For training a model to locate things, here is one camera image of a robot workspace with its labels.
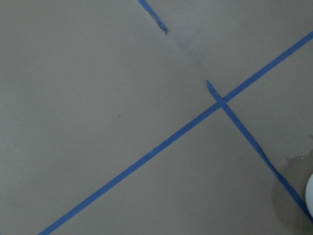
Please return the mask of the white bowl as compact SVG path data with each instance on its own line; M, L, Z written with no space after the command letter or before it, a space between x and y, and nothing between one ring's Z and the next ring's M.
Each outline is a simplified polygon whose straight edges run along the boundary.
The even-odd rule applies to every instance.
M305 201L310 216L313 216L313 174L309 177L305 187Z

